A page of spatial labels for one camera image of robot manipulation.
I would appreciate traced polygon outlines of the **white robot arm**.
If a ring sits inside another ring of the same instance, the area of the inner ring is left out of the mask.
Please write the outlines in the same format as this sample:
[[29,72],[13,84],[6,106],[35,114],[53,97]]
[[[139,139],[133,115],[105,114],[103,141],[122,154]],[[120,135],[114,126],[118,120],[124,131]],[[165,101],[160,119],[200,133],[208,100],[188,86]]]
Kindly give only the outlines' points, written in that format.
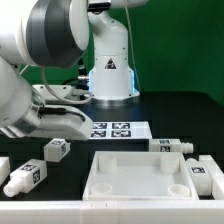
[[127,29],[108,10],[148,1],[0,0],[0,132],[10,138],[89,139],[93,122],[76,103],[61,99],[48,105],[19,67],[69,68],[93,37],[95,63],[87,94],[104,103],[137,96]]

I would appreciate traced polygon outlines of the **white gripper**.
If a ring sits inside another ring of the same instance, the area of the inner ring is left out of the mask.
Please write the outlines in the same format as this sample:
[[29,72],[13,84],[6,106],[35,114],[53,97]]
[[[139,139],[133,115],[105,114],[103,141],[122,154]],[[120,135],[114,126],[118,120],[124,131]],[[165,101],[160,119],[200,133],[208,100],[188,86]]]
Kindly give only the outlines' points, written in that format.
[[39,109],[41,124],[30,137],[88,140],[93,121],[82,111],[71,106],[49,105]]

